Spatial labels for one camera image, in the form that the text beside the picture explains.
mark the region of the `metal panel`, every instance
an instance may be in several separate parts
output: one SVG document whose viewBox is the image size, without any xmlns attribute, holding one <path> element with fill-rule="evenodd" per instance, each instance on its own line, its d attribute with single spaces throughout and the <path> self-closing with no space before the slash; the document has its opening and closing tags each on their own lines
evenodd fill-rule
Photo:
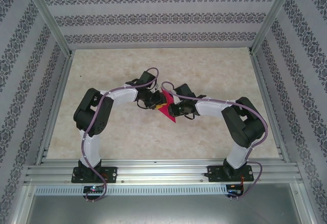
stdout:
<svg viewBox="0 0 327 224">
<path fill-rule="evenodd" d="M 35 196 L 27 223 L 228 223 L 299 224 L 288 184 L 259 185 L 242 200 L 224 195 L 109 196 L 86 203 L 81 196 Z"/>
<path fill-rule="evenodd" d="M 23 186 L 10 223 L 25 224 L 34 198 L 35 186 Z"/>
</svg>

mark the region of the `ventilation slot strip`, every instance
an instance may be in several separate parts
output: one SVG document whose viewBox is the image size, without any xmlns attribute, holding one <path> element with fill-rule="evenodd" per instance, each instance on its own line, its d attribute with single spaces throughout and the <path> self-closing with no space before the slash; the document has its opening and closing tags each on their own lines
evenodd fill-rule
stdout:
<svg viewBox="0 0 327 224">
<path fill-rule="evenodd" d="M 37 196 L 77 196 L 83 195 L 84 186 L 38 186 Z M 186 186 L 108 186 L 106 195 L 209 195 L 226 194 L 226 185 L 186 185 Z"/>
</svg>

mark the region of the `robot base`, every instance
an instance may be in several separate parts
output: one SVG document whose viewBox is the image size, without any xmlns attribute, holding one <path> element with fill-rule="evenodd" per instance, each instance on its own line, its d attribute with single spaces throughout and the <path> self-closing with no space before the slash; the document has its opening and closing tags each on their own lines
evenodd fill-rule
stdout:
<svg viewBox="0 0 327 224">
<path fill-rule="evenodd" d="M 101 167 L 99 162 L 94 169 L 106 180 L 107 183 L 116 183 L 117 167 Z M 78 162 L 78 167 L 73 169 L 72 183 L 103 183 L 102 180 L 88 167 Z"/>
<path fill-rule="evenodd" d="M 254 181 L 252 167 L 250 165 L 245 165 L 238 174 L 232 177 L 229 177 L 225 173 L 223 165 L 210 165 L 207 169 L 208 173 L 204 175 L 208 177 L 209 182 L 240 182 L 242 176 L 244 182 Z"/>
</svg>

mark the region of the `black mounting plate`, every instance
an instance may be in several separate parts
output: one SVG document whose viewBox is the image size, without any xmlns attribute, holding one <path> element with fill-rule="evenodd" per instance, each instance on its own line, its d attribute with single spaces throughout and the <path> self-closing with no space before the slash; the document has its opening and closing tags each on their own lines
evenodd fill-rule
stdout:
<svg viewBox="0 0 327 224">
<path fill-rule="evenodd" d="M 91 182 L 87 179 L 80 179 L 76 177 L 76 173 L 79 172 L 80 168 L 75 167 L 73 169 L 72 183 L 103 183 L 102 180 L 98 177 L 94 182 Z M 101 167 L 100 175 L 104 177 L 107 183 L 116 183 L 117 179 L 117 167 Z"/>
<path fill-rule="evenodd" d="M 210 165 L 207 167 L 208 173 L 204 175 L 208 177 L 209 182 L 240 182 L 241 175 L 243 175 L 245 182 L 254 181 L 252 167 L 250 165 L 246 165 L 242 172 L 232 177 L 232 179 L 227 176 L 223 168 L 223 165 Z"/>
</svg>

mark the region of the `wire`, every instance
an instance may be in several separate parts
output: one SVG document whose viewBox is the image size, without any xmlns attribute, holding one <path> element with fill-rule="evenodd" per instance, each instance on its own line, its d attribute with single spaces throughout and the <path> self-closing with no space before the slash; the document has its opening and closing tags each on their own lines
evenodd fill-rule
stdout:
<svg viewBox="0 0 327 224">
<path fill-rule="evenodd" d="M 240 197 L 237 197 L 236 195 L 234 194 L 230 194 L 230 195 L 234 195 L 234 197 L 236 197 L 237 199 L 238 198 L 241 198 L 243 196 L 245 196 L 253 187 L 254 185 L 258 182 L 261 174 L 262 174 L 262 164 L 259 163 L 259 162 L 254 162 L 254 161 L 249 161 L 248 158 L 253 150 L 253 148 L 255 148 L 256 146 L 259 146 L 261 143 L 263 143 L 266 138 L 268 137 L 268 125 L 266 123 L 266 121 L 264 120 L 264 118 L 259 114 L 257 113 L 255 110 L 251 109 L 250 107 L 247 107 L 246 105 L 242 105 L 242 104 L 238 104 L 238 103 L 235 103 L 235 102 L 231 102 L 231 101 L 226 101 L 226 100 L 218 100 L 218 99 L 204 99 L 204 98 L 192 98 L 192 97 L 188 97 L 188 96 L 183 96 L 183 95 L 178 95 L 178 94 L 175 94 L 169 90 L 167 90 L 165 87 L 164 87 L 164 84 L 169 84 L 172 86 L 173 89 L 175 89 L 175 86 L 173 83 L 171 82 L 168 82 L 168 81 L 164 81 L 162 84 L 161 84 L 161 88 L 166 91 L 167 93 L 169 93 L 170 95 L 173 95 L 173 96 L 176 96 L 176 97 L 179 97 L 179 98 L 183 98 L 183 99 L 189 99 L 189 100 L 198 100 L 198 101 L 213 101 L 213 102 L 217 102 L 217 103 L 221 103 L 221 104 L 229 104 L 229 105 L 236 105 L 236 106 L 239 106 L 241 108 L 244 108 L 244 109 L 247 109 L 249 112 L 255 114 L 259 120 L 262 122 L 262 124 L 264 125 L 264 128 L 265 128 L 265 135 L 263 136 L 263 138 L 255 143 L 253 146 L 251 146 L 251 148 L 249 149 L 249 151 L 247 152 L 246 156 L 245 156 L 245 161 L 250 163 L 250 164 L 258 164 L 260 166 L 260 172 L 259 172 L 259 175 L 257 176 L 257 178 L 255 179 L 255 181 L 253 182 L 253 184 L 248 188 L 248 190 L 243 193 L 242 196 Z"/>
<path fill-rule="evenodd" d="M 155 88 L 156 85 L 157 85 L 157 80 L 155 80 L 153 87 L 150 88 L 150 89 L 148 89 L 148 90 L 153 90 L 153 89 Z"/>
<path fill-rule="evenodd" d="M 142 106 L 140 106 L 139 103 L 138 103 L 138 101 L 136 102 L 136 105 L 137 105 L 139 108 L 144 109 L 144 110 L 148 110 L 148 109 L 149 109 L 149 108 L 147 108 L 147 107 L 142 107 Z"/>
<path fill-rule="evenodd" d="M 187 115 L 184 115 L 184 117 L 186 117 L 187 119 L 190 119 L 190 120 L 194 120 L 195 119 L 195 115 L 194 114 L 193 114 L 193 117 L 192 118 L 188 117 Z"/>
<path fill-rule="evenodd" d="M 90 169 L 91 169 L 91 170 L 92 170 L 92 171 L 93 171 L 93 172 L 94 172 L 94 173 L 95 173 L 95 174 L 96 174 L 96 175 L 97 175 L 97 176 L 102 180 L 102 182 L 103 182 L 103 184 L 104 184 L 104 191 L 103 191 L 102 195 L 99 196 L 97 199 L 88 199 L 87 196 L 88 196 L 89 193 L 87 192 L 87 193 L 85 194 L 85 199 L 86 199 L 87 202 L 89 202 L 89 201 L 91 201 L 91 202 L 99 201 L 99 200 L 103 199 L 104 196 L 105 196 L 106 193 L 107 193 L 107 182 L 106 182 L 106 180 L 105 180 L 105 179 L 102 177 L 102 175 L 100 175 L 100 174 L 95 170 L 95 168 L 91 165 L 91 163 L 88 161 L 88 159 L 87 159 L 87 157 L 86 157 L 86 154 L 85 154 L 85 151 L 84 151 L 84 142 L 85 142 L 85 140 L 86 140 L 86 136 L 87 136 L 88 132 L 91 130 L 92 126 L 94 125 L 94 122 L 96 121 L 96 118 L 97 118 L 97 116 L 98 116 L 98 113 L 99 113 L 99 110 L 100 110 L 101 104 L 102 104 L 104 98 L 105 98 L 108 94 L 110 94 L 111 92 L 114 92 L 114 91 L 117 91 L 117 90 L 121 90 L 121 89 L 130 89 L 130 88 L 145 87 L 145 86 L 148 86 L 148 85 L 150 85 L 151 83 L 155 82 L 155 81 L 158 79 L 158 76 L 159 76 L 159 70 L 158 70 L 158 68 L 156 68 L 156 67 L 151 67 L 151 68 L 148 68 L 146 71 L 150 71 L 150 70 L 156 70 L 156 71 L 157 71 L 157 75 L 156 75 L 156 77 L 155 77 L 152 81 L 150 81 L 150 82 L 148 82 L 148 83 L 145 83 L 145 84 L 142 84 L 142 85 L 137 85 L 137 86 L 123 86 L 123 87 L 116 87 L 116 88 L 114 88 L 114 89 L 112 89 L 112 90 L 106 92 L 106 93 L 101 97 L 101 99 L 100 99 L 100 101 L 99 101 L 99 104 L 98 104 L 98 106 L 97 106 L 97 110 L 96 110 L 96 112 L 94 113 L 93 118 L 92 118 L 92 120 L 91 120 L 91 122 L 90 122 L 90 124 L 89 124 L 89 126 L 88 126 L 88 128 L 87 128 L 87 130 L 84 132 L 83 139 L 82 139 L 82 144 L 81 144 L 82 155 L 83 155 L 84 160 L 86 161 L 88 167 L 89 167 L 89 168 L 90 168 Z"/>
<path fill-rule="evenodd" d="M 241 185 L 242 185 L 242 189 L 241 191 L 244 190 L 244 176 L 241 174 Z"/>
</svg>

